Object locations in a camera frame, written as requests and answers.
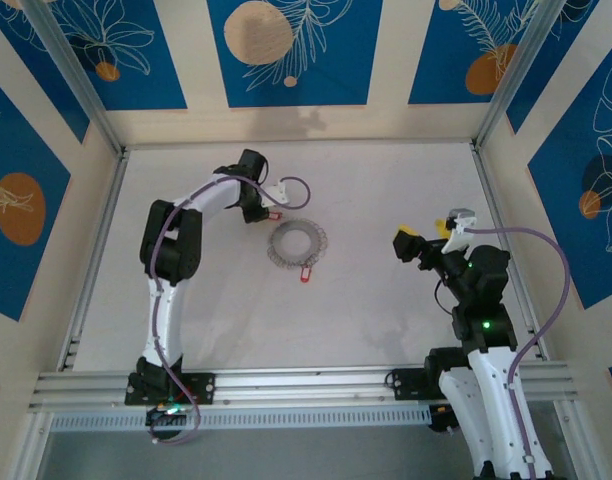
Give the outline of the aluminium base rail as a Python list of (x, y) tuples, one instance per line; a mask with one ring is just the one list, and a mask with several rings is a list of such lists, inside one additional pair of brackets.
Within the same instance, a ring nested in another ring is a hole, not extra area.
[[(222, 369), (208, 387), (211, 408), (390, 406), (400, 402), (403, 382), (391, 366)], [(128, 408), (127, 371), (60, 371), (38, 375), (31, 412), (86, 412)], [(568, 365), (527, 361), (520, 376), (529, 401), (580, 398)]]

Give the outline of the silver keyring bunch loop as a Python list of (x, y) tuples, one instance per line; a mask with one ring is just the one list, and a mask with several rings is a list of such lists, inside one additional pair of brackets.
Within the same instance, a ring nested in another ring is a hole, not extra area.
[[(303, 248), (291, 250), (287, 240), (292, 233), (303, 234), (307, 244)], [(303, 218), (291, 218), (281, 222), (270, 234), (267, 256), (280, 268), (312, 268), (327, 248), (328, 237), (320, 225)]]

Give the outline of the aluminium frame post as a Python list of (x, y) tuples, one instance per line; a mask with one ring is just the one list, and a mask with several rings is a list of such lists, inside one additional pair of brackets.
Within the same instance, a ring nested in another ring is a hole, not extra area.
[(501, 117), (515, 97), (531, 68), (566, 0), (541, 0), (535, 16), (520, 40), (514, 56), (504, 73), (489, 107), (472, 139), (474, 151), (479, 153), (490, 140)]
[(19, 0), (19, 3), (89, 120), (97, 127), (107, 146), (122, 156), (124, 147), (106, 109), (49, 7), (42, 0)]

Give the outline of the aluminium table side rail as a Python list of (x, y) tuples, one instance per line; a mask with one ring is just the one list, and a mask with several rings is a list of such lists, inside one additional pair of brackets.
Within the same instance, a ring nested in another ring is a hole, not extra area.
[(104, 249), (107, 243), (110, 226), (125, 177), (128, 159), (129, 153), (126, 149), (123, 149), (117, 158), (115, 170), (112, 176), (112, 182), (104, 203), (104, 208), (96, 225), (93, 248), (90, 254), (82, 288), (73, 307), (70, 323), (57, 361), (56, 370), (58, 372), (71, 370), (74, 365), (73, 358), (76, 356), (77, 352), (72, 353), (71, 348), (78, 345), (80, 342), (84, 322), (90, 307), (95, 282), (97, 280)]
[(513, 318), (518, 340), (518, 351), (526, 349), (526, 359), (549, 360), (548, 341), (545, 334), (538, 336), (539, 331), (547, 323), (553, 307), (546, 303), (540, 304), (537, 287), (529, 275), (528, 246), (550, 247), (540, 237), (521, 232), (508, 232), (515, 227), (508, 209), (507, 201), (502, 195), (501, 184), (496, 180), (492, 170), (482, 153), (474, 143), (470, 144), (473, 162), (477, 169), (479, 180), (484, 191), (486, 202), (492, 218), (492, 229), (504, 229), (504, 232), (493, 233), (501, 248), (511, 254), (509, 263), (509, 278), (512, 287), (511, 299), (518, 305), (518, 317)]

